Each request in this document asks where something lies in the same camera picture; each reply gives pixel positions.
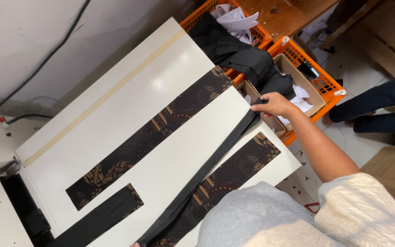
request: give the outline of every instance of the orange plastic crate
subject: orange plastic crate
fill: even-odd
[[[325,100],[326,105],[323,106],[319,111],[317,111],[314,115],[310,116],[312,122],[316,122],[320,119],[324,114],[326,114],[333,106],[335,106],[345,95],[335,96],[335,92],[343,90],[341,87],[329,74],[327,74],[321,66],[315,63],[299,46],[289,39],[289,41],[283,44],[283,38],[278,40],[271,48],[268,49],[268,52],[272,57],[277,56],[280,53],[283,53],[295,66],[298,66],[300,63],[304,61],[308,61],[313,68],[320,75],[318,79],[313,80],[312,85],[318,90],[321,94],[322,98]],[[289,146],[293,141],[297,139],[297,136],[293,131],[286,131],[280,139],[282,142]]]
[[[216,5],[229,3],[233,8],[240,7],[240,4],[237,3],[235,0],[208,0],[198,9],[196,9],[193,14],[185,18],[180,25],[181,27],[188,32],[202,17],[203,14],[207,12],[211,12],[216,9]],[[243,13],[246,17],[250,15],[246,12],[243,8]],[[259,42],[259,49],[266,50],[269,42],[272,40],[272,36],[260,25],[256,25],[255,27],[251,28],[251,34],[254,35],[256,38],[260,40]],[[234,81],[234,85],[237,85],[241,81],[244,80],[244,74],[240,73],[239,71],[235,71],[233,69],[229,69],[226,71],[226,74]]]

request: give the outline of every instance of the person's arm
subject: person's arm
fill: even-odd
[[[279,93],[265,94],[262,99],[268,100],[269,103],[253,105],[251,109],[260,111],[263,117],[280,115],[290,121],[304,154],[307,155],[310,165],[323,183],[359,172],[353,160],[297,106]]]

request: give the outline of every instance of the person's hand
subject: person's hand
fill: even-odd
[[[289,119],[292,114],[297,113],[299,108],[284,98],[279,93],[268,93],[261,97],[262,100],[267,100],[267,104],[256,104],[251,106],[251,110],[260,112],[263,117],[272,117],[279,115],[285,119]]]

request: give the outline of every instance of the person's leg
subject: person's leg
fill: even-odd
[[[373,87],[329,111],[330,119],[342,122],[383,107],[395,105],[395,80]]]
[[[360,116],[353,127],[355,133],[395,133],[395,113]]]

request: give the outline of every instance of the white wall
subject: white wall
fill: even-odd
[[[62,40],[84,2],[0,0],[0,98]],[[168,18],[181,21],[193,7],[193,0],[91,0],[79,29],[12,99],[65,107]]]

